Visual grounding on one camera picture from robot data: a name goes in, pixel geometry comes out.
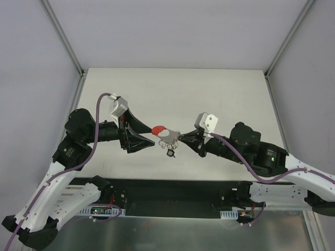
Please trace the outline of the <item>red keyring tag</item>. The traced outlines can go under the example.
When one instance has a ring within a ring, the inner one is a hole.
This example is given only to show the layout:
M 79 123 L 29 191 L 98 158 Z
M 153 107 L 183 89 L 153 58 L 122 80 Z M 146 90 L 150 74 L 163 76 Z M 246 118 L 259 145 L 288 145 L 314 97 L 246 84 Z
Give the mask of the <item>red keyring tag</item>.
M 169 130 L 163 125 L 155 126 L 152 128 L 151 133 L 156 136 L 167 136 L 170 134 Z

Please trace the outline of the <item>blue key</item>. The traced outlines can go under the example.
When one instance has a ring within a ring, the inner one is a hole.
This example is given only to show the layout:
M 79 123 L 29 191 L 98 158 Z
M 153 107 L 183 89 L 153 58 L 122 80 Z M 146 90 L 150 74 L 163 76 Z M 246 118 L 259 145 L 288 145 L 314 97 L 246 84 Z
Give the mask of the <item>blue key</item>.
M 168 157 L 175 158 L 175 151 L 173 149 L 168 149 L 166 154 Z

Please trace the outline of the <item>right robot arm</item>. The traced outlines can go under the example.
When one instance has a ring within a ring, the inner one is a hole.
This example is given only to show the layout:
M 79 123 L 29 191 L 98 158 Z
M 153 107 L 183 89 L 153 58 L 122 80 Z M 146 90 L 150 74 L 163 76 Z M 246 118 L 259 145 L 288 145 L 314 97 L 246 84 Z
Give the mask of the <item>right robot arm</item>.
M 334 175 L 302 162 L 275 144 L 261 141 L 260 132 L 243 122 L 233 127 L 229 137 L 197 125 L 179 140 L 200 157 L 210 153 L 247 168 L 256 181 L 243 182 L 238 188 L 236 202 L 241 206 L 281 201 L 334 216 Z

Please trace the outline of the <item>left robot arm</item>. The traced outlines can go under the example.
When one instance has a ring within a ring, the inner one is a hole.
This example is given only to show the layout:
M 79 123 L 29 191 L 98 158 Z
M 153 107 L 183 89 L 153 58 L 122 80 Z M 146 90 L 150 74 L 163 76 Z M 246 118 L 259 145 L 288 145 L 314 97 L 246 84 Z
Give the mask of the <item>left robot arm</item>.
M 84 207 L 92 203 L 111 205 L 116 202 L 111 184 L 99 175 L 90 178 L 71 199 L 61 203 L 58 199 L 82 170 L 83 163 L 92 156 L 96 147 L 89 144 L 95 139 L 99 142 L 118 140 L 128 153 L 155 145 L 142 136 L 150 133 L 151 128 L 129 110 L 122 112 L 118 121 L 120 125 L 108 121 L 96 123 L 83 108 L 71 112 L 65 124 L 66 136 L 54 153 L 43 181 L 27 205 L 16 215 L 6 216 L 2 226 L 18 235 L 25 246 L 43 250 L 54 241 L 63 225 Z

